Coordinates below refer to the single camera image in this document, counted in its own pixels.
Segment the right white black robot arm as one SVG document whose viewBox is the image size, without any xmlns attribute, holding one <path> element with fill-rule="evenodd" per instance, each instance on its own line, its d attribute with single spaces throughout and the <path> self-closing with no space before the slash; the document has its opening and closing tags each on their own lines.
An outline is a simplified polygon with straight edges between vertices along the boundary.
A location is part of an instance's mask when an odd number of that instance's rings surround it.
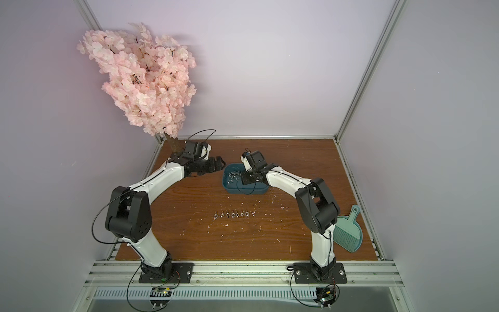
<svg viewBox="0 0 499 312">
<path fill-rule="evenodd" d="M 340 207 L 326 182 L 322 178 L 302 178 L 278 165 L 268 164 L 259 151 L 244 152 L 241 161 L 250 178 L 296 199 L 301 219 L 311 231 L 311 266 L 320 276 L 332 271 L 336 264 L 333 232 Z"/>
</svg>

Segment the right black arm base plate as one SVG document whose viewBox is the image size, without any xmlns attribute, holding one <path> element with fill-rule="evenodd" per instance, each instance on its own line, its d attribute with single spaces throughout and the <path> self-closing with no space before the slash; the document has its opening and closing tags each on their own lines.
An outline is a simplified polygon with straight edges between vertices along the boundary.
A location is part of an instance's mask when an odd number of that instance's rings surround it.
<svg viewBox="0 0 499 312">
<path fill-rule="evenodd" d="M 294 273 L 294 281 L 297 284 L 348 282 L 344 265 L 338 262 L 324 268 L 312 263 L 293 263 L 288 269 Z"/>
</svg>

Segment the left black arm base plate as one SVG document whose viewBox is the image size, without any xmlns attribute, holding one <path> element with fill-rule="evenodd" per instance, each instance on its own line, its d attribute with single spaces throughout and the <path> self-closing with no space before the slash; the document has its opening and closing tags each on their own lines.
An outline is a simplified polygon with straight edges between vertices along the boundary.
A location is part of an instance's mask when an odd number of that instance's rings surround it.
<svg viewBox="0 0 499 312">
<path fill-rule="evenodd" d="M 194 271 L 193 263 L 167 262 L 159 267 L 146 264 L 140 266 L 139 283 L 190 283 Z"/>
</svg>

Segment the teal plastic storage box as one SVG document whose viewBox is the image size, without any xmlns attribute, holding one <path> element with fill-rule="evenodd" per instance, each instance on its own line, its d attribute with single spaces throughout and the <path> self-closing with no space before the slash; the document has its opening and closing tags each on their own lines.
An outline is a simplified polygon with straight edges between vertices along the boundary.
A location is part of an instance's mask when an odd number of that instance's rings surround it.
<svg viewBox="0 0 499 312">
<path fill-rule="evenodd" d="M 234 171 L 239 170 L 241 173 L 244 171 L 243 164 L 230 164 L 227 165 L 224 169 L 223 177 L 222 177 L 222 186 L 225 190 L 230 194 L 244 194 L 244 195 L 260 195 L 267 192 L 269 186 L 264 183 L 252 183 L 249 185 L 242 184 L 242 178 L 238 180 L 237 183 L 228 184 L 227 183 L 227 175 Z"/>
</svg>

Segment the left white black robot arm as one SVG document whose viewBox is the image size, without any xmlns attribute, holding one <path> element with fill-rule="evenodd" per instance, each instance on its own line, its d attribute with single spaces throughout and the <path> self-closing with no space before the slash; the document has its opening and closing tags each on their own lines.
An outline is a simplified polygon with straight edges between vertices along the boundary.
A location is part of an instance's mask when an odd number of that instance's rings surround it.
<svg viewBox="0 0 499 312">
<path fill-rule="evenodd" d="M 181 153 L 172 154 L 142 181 L 113 190 L 105 229 L 129 244 L 146 267 L 165 271 L 171 261 L 153 234 L 152 203 L 184 178 L 223 170 L 226 162 L 220 156 L 211 156 L 210 152 L 210 144 L 188 141 Z"/>
</svg>

